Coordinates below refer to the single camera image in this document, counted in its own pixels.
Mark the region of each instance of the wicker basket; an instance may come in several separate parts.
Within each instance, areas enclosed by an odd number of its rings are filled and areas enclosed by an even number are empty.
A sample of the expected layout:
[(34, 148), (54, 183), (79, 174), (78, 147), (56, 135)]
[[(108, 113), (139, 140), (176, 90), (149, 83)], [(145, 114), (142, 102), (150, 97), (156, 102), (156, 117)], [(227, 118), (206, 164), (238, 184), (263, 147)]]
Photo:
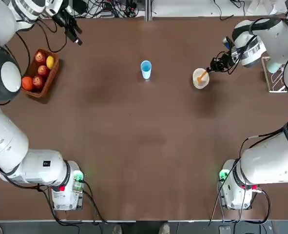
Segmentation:
[[(24, 90), (24, 89), (22, 88), (22, 90), (23, 90), (26, 94), (28, 94), (28, 95), (30, 95), (30, 96), (33, 96), (33, 97), (35, 97), (35, 98), (42, 98), (42, 97), (45, 97), (45, 96), (46, 96), (47, 91), (48, 91), (49, 87), (51, 86), (51, 84), (52, 84), (52, 82), (53, 82), (53, 79), (55, 78), (55, 75), (56, 75), (56, 73), (57, 73), (58, 66), (59, 66), (59, 57), (58, 57), (57, 54), (52, 53), (52, 52), (48, 52), (48, 51), (42, 50), (42, 49), (39, 49), (37, 52), (39, 52), (39, 51), (42, 52), (42, 53), (44, 53), (45, 56), (46, 56), (46, 58), (47, 58), (48, 56), (52, 56), (52, 57), (54, 58), (55, 62), (54, 62), (53, 69), (51, 70), (50, 74), (48, 75), (48, 77), (47, 77), (47, 79), (46, 79), (46, 82), (45, 82), (45, 84), (44, 84), (44, 87), (43, 87), (43, 89), (42, 89), (41, 92), (31, 92), (31, 91)], [(38, 67), (39, 67), (39, 64), (37, 63), (37, 61), (35, 60), (35, 57), (33, 56), (33, 61), (32, 61), (32, 63), (30, 64), (30, 67), (28, 68), (28, 71), (27, 71), (27, 74), (26, 74), (26, 75), (33, 78), (33, 77), (36, 76), (37, 73), (38, 73)]]

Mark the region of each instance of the floor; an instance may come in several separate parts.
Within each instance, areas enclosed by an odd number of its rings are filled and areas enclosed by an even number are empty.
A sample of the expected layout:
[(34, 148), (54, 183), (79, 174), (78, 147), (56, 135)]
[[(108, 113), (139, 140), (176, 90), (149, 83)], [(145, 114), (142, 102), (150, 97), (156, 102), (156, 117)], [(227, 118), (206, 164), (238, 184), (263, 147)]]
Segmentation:
[[(124, 234), (157, 234), (158, 229), (163, 222), (137, 222), (124, 223), (122, 228)], [(233, 234), (233, 224), (222, 224), (214, 222), (208, 227), (208, 222), (180, 222), (177, 230), (177, 222), (171, 222), (171, 234), (218, 234), (220, 226), (230, 226), (231, 231), (222, 234)], [(77, 234), (76, 227), (62, 227), (55, 222), (15, 222), (0, 223), (4, 234)], [(265, 225), (267, 234), (286, 234), (288, 233), (288, 221), (269, 221)], [(114, 224), (101, 224), (93, 226), (91, 223), (80, 225), (80, 234), (112, 234)], [(259, 225), (247, 224), (241, 222), (236, 225), (236, 234), (259, 234)], [(265, 230), (261, 228), (261, 234), (265, 234)]]

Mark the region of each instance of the brown table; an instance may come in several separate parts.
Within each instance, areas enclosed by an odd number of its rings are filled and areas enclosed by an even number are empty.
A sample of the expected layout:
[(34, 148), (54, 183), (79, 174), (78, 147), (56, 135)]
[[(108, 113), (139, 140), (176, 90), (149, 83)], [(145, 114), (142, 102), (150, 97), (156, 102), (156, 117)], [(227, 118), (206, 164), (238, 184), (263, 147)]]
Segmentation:
[[(31, 148), (58, 150), (82, 167), (105, 219), (207, 220), (223, 163), (238, 157), (246, 137), (288, 120), (288, 95), (267, 92), (261, 65), (212, 74), (204, 90), (191, 85), (194, 69), (224, 50), (223, 37), (240, 20), (78, 20), (83, 45), (69, 42), (60, 52), (49, 97), (38, 102), (20, 93), (4, 113)], [(53, 49), (64, 42), (59, 32), (48, 34)], [(21, 35), (32, 54), (46, 48), (38, 26)], [(16, 37), (9, 46), (23, 70), (24, 47)], [(145, 59), (153, 65), (149, 82), (139, 70)], [(272, 200), (270, 218), (288, 219), (288, 184), (262, 187)], [(266, 211), (258, 196), (243, 218), (262, 219)], [(85, 199), (83, 211), (59, 215), (91, 220), (92, 209)], [(41, 194), (0, 180), (0, 219), (53, 218)], [(214, 219), (221, 219), (218, 207)]]

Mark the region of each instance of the red apple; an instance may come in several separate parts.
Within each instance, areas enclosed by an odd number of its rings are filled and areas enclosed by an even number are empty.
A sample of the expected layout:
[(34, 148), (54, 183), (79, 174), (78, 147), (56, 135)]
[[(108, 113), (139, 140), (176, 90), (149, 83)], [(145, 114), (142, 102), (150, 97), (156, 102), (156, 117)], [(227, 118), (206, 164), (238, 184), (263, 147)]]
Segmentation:
[(35, 55), (35, 60), (39, 63), (39, 64), (45, 64), (46, 63), (46, 57), (45, 54), (42, 53), (41, 51), (38, 51)]
[(50, 74), (50, 69), (45, 65), (41, 65), (38, 67), (38, 74), (42, 77), (47, 77)]
[(44, 87), (44, 83), (45, 83), (45, 81), (44, 81), (42, 76), (36, 75), (32, 79), (33, 87), (37, 90), (42, 90)]

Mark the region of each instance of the yellow lemon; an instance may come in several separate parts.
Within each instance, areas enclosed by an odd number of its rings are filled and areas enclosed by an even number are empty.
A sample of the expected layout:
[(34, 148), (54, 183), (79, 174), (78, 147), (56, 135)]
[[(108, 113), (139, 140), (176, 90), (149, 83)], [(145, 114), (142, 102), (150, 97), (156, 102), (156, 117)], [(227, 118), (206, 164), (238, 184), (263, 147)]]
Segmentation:
[(49, 57), (47, 57), (47, 59), (46, 59), (46, 66), (47, 66), (50, 70), (52, 70), (52, 69), (53, 69), (53, 66), (54, 66), (54, 62), (55, 62), (54, 58), (53, 58), (52, 56), (49, 56)]

